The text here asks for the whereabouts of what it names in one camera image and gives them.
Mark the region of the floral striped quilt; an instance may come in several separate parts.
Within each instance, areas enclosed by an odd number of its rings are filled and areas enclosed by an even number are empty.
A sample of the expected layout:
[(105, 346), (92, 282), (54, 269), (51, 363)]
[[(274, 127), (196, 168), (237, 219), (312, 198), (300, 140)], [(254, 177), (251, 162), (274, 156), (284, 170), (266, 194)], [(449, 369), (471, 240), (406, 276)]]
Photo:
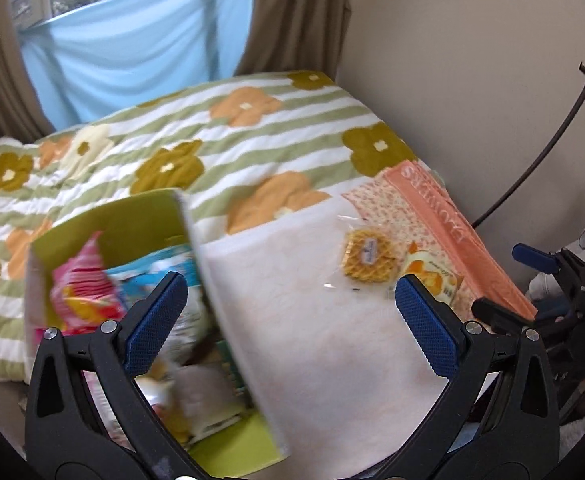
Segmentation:
[(0, 382), (27, 376), (27, 253), (95, 207), (183, 192), (205, 242), (314, 205), (414, 158), (312, 70), (198, 84), (33, 143), (0, 139)]

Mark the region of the white cloth table mat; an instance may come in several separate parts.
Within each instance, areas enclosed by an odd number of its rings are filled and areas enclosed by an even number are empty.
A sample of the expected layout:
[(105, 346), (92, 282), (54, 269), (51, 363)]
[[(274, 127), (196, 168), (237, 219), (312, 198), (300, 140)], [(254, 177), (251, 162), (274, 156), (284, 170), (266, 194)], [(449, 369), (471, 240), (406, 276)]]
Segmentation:
[(264, 478), (358, 474), (398, 451), (445, 388), (388, 292), (334, 283), (354, 215), (335, 197), (201, 247), (224, 335), (288, 451)]

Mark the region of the orange floral cloth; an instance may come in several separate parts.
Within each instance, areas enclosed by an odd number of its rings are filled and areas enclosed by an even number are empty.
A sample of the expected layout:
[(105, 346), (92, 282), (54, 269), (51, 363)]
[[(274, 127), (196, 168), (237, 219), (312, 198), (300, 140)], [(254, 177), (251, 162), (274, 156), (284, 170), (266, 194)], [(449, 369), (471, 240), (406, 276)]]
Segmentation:
[(419, 162), (404, 160), (375, 178), (352, 188), (345, 199), (362, 219), (386, 230), (398, 258), (426, 252), (461, 278), (452, 309), (470, 320), (471, 305), (487, 298), (532, 320), (537, 309), (491, 257), (480, 237), (452, 198)]

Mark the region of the silver grey snack bag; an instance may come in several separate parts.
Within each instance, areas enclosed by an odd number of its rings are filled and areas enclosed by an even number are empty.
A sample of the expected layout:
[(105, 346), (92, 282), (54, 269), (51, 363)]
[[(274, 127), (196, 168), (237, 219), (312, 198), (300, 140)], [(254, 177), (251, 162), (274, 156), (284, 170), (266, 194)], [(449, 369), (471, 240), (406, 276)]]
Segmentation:
[(180, 314), (155, 362), (136, 378), (145, 399), (184, 448), (230, 427), (248, 410), (230, 378), (222, 339), (202, 304)]

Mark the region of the light blue snack bag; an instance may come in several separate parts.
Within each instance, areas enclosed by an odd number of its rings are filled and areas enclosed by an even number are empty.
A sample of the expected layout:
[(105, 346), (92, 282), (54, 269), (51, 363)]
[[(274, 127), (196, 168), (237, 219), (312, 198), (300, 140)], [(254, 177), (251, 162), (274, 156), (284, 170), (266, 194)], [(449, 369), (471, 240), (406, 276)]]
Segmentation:
[(163, 248), (105, 270), (118, 298), (127, 309), (145, 299), (170, 272), (184, 276), (189, 287), (201, 285), (194, 252), (189, 244)]

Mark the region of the light blue hanging cloth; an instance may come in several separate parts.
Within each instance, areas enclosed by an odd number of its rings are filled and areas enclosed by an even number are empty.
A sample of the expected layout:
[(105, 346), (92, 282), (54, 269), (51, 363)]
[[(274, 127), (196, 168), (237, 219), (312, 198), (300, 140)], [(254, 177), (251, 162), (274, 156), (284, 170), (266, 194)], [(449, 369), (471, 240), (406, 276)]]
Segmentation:
[(21, 54), (57, 130), (230, 78), (253, 0), (102, 0), (27, 28)]

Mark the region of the pink marshmallow snack bag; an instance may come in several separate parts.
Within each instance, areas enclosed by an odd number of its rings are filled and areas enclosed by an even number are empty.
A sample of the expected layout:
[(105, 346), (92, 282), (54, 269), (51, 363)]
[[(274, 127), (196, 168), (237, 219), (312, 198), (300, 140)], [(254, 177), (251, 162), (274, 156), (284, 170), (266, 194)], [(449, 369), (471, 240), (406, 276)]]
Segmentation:
[(99, 328), (108, 320), (120, 321), (125, 307), (105, 272), (97, 231), (80, 251), (53, 270), (50, 302), (65, 335), (79, 335)]

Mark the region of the round waffle cookie packet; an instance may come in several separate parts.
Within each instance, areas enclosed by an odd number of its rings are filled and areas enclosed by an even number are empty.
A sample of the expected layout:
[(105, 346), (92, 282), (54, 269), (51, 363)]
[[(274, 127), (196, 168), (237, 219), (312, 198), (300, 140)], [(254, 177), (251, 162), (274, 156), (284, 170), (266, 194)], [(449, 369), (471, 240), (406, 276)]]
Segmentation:
[(340, 269), (346, 278), (364, 284), (389, 282), (398, 266), (393, 241), (381, 229), (360, 228), (345, 237)]

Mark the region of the right brown curtain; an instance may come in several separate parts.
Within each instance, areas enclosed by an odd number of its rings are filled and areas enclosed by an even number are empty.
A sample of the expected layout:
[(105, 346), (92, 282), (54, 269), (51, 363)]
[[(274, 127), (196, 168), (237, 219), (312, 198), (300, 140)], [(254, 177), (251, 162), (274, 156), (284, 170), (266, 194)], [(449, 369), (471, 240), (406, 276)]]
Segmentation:
[(350, 16), (349, 0), (253, 0), (235, 74), (318, 70), (335, 77)]

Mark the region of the green cardboard box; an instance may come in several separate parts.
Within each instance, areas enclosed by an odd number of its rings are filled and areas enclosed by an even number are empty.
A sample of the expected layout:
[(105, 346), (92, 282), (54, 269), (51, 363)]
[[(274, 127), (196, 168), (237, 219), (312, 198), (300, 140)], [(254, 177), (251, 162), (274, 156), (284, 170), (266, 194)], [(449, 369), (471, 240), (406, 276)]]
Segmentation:
[(194, 244), (195, 236), (182, 195), (162, 190), (98, 206), (33, 242), (24, 300), (28, 464), (45, 479), (232, 479), (285, 460), (286, 444), (263, 405), (187, 451), (137, 385), (194, 301), (196, 286), (209, 284), (208, 269), (164, 271), (132, 308), (96, 313), (73, 328), (54, 308), (50, 290), (56, 270), (87, 242), (112, 268)]

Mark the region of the small yellow cake packet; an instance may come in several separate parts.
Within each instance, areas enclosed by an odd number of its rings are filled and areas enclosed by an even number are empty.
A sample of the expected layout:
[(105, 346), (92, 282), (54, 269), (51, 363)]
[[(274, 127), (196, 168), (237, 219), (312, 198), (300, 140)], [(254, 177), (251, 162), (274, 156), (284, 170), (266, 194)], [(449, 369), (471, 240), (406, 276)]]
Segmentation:
[(453, 271), (438, 257), (425, 250), (408, 252), (401, 266), (400, 275), (414, 275), (437, 301), (452, 306), (462, 283), (463, 276)]

